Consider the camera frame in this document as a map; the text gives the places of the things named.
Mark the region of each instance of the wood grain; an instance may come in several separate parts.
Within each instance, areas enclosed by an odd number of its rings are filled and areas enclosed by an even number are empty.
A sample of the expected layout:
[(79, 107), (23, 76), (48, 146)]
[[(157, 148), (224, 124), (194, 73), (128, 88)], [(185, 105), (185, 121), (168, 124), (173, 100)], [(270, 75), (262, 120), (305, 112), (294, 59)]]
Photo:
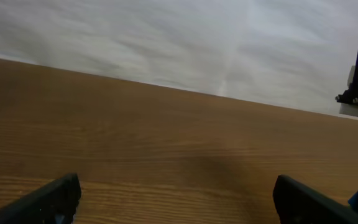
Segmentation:
[(278, 223), (278, 174), (357, 190), (358, 121), (0, 60), (0, 207), (67, 172), (76, 223)]

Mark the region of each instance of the white wall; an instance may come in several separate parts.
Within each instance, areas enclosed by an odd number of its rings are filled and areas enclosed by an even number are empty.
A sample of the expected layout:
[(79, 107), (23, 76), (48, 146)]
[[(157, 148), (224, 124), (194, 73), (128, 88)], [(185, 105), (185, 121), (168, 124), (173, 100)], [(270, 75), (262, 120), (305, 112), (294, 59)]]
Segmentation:
[(338, 113), (356, 0), (0, 0), (0, 57)]

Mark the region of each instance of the wooden table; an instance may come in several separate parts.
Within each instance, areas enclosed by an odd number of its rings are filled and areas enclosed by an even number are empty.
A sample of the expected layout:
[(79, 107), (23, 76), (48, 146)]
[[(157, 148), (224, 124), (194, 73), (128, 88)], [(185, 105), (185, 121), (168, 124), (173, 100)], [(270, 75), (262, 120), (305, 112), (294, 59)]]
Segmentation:
[(0, 60), (0, 207), (68, 172), (76, 223), (279, 223), (278, 174), (358, 189), (358, 121)]

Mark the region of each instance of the wrinkled white fabric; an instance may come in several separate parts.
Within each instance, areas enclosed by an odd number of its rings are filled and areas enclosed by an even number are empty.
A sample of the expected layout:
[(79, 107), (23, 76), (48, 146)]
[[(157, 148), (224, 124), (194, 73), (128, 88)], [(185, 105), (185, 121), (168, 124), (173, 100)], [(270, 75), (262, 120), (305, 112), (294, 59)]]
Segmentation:
[(0, 57), (337, 114), (351, 0), (0, 0)]

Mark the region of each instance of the white backdrop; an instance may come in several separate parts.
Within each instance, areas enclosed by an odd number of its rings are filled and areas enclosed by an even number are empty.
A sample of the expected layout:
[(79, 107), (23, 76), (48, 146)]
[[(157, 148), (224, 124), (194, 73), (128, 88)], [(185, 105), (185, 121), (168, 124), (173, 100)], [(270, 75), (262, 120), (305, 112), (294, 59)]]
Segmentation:
[(357, 0), (0, 0), (0, 57), (336, 114)]

